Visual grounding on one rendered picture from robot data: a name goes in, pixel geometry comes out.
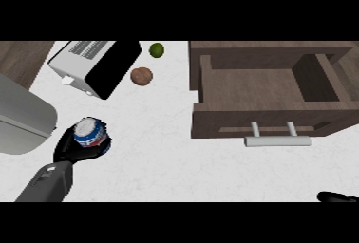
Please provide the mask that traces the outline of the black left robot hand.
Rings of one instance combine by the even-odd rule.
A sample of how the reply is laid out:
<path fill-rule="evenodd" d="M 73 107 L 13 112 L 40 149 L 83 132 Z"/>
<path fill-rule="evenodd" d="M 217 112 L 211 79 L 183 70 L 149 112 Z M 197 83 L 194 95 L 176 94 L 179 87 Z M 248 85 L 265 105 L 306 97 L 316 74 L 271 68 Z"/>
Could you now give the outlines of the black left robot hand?
<path fill-rule="evenodd" d="M 101 157 L 111 147 L 111 138 L 107 138 L 101 145 L 93 147 L 83 147 L 74 139 L 74 127 L 68 128 L 53 151 L 53 161 L 70 161 L 76 163 L 81 160 L 96 159 Z"/>

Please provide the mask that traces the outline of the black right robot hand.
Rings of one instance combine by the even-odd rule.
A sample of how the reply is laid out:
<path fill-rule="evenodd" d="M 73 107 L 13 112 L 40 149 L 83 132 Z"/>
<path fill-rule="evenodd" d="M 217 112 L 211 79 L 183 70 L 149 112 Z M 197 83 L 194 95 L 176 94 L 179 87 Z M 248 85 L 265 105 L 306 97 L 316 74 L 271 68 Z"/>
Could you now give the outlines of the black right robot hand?
<path fill-rule="evenodd" d="M 333 192 L 319 192 L 318 200 L 321 202 L 359 202 L 359 197 L 346 196 L 343 194 L 333 193 Z"/>

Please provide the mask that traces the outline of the blue soda can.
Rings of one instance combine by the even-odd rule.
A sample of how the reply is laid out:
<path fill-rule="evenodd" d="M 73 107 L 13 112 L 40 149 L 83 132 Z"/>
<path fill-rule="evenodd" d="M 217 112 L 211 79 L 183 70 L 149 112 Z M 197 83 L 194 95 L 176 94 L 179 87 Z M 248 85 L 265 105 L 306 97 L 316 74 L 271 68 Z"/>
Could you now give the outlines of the blue soda can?
<path fill-rule="evenodd" d="M 92 117 L 83 118 L 73 128 L 73 137 L 83 148 L 101 146 L 109 138 L 101 120 Z"/>

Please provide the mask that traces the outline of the brown wooden drawer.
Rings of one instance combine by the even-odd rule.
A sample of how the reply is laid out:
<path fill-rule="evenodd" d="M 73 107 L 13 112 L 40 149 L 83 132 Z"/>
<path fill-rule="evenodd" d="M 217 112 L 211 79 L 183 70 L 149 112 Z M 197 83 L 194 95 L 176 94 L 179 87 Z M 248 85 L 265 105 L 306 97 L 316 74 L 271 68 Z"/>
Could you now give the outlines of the brown wooden drawer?
<path fill-rule="evenodd" d="M 325 137 L 359 124 L 359 102 L 347 93 L 322 54 L 290 69 L 216 69 L 201 57 L 201 99 L 194 103 L 191 137 L 244 138 L 251 124 L 266 136 Z"/>

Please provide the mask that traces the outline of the grey rounded appliance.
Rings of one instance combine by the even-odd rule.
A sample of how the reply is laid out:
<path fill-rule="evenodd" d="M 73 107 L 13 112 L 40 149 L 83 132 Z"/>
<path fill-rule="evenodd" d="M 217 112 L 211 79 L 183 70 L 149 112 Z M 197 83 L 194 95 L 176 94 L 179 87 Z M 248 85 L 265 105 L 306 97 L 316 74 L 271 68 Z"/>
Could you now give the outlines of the grey rounded appliance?
<path fill-rule="evenodd" d="M 55 107 L 0 74 L 0 153 L 31 152 L 50 137 L 56 122 Z"/>

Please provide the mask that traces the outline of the white and black toaster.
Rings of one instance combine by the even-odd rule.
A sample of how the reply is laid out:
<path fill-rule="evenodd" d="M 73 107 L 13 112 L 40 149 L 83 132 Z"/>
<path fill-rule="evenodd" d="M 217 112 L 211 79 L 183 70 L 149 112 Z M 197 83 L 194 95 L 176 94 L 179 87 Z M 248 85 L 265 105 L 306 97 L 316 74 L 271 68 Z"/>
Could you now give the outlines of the white and black toaster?
<path fill-rule="evenodd" d="M 47 64 L 64 84 L 107 100 L 141 52 L 138 41 L 70 41 Z"/>

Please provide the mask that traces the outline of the brown round fruit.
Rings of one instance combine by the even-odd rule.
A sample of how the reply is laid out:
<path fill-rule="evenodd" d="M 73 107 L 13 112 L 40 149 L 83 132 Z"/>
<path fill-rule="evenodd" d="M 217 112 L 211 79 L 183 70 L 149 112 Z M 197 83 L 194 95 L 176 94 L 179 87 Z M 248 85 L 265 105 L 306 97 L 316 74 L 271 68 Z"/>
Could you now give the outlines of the brown round fruit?
<path fill-rule="evenodd" d="M 152 81 L 152 71 L 146 67 L 138 67 L 130 72 L 130 80 L 141 86 Z"/>

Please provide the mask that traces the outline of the brown wooden panel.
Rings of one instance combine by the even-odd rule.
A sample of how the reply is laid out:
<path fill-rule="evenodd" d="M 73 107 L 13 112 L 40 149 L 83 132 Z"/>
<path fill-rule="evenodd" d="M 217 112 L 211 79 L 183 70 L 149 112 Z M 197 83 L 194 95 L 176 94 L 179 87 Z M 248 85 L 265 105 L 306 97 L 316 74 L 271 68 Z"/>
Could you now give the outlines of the brown wooden panel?
<path fill-rule="evenodd" d="M 53 41 L 0 41 L 0 74 L 25 89 L 33 85 Z"/>

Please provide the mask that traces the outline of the green lime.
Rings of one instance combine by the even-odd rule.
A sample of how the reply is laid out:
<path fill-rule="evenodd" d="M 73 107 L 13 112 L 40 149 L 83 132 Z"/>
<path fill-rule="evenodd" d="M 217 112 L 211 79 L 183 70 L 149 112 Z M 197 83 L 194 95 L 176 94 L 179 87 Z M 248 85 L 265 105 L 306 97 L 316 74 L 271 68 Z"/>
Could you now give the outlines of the green lime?
<path fill-rule="evenodd" d="M 154 43 L 149 49 L 151 56 L 160 58 L 164 54 L 164 46 L 160 43 Z"/>

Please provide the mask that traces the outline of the brown wooden cabinet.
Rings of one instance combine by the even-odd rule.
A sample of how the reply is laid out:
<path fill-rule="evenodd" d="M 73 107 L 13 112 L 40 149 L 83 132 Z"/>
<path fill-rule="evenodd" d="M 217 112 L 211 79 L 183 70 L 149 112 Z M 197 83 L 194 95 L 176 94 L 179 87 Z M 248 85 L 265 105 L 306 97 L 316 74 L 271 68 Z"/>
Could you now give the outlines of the brown wooden cabinet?
<path fill-rule="evenodd" d="M 203 103 L 346 101 L 333 64 L 352 49 L 347 41 L 192 41 L 189 88 Z"/>

